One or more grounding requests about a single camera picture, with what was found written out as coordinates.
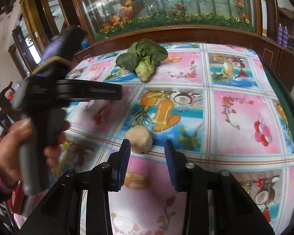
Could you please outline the person's left hand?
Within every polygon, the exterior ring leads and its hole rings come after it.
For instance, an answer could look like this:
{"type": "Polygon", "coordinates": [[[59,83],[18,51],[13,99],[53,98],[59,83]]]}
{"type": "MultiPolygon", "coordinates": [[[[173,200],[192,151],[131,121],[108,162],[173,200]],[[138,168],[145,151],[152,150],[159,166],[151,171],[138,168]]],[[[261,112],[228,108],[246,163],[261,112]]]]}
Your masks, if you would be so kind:
{"type": "MultiPolygon", "coordinates": [[[[46,164],[50,168],[58,165],[60,157],[59,145],[65,143],[64,131],[68,130],[70,123],[64,121],[61,132],[58,134],[58,143],[54,146],[47,146],[43,153],[46,157],[46,164]]],[[[0,142],[0,178],[8,186],[13,187],[21,180],[19,164],[19,148],[24,140],[33,134],[34,124],[31,119],[26,118],[15,122],[8,134],[0,142]]]]}

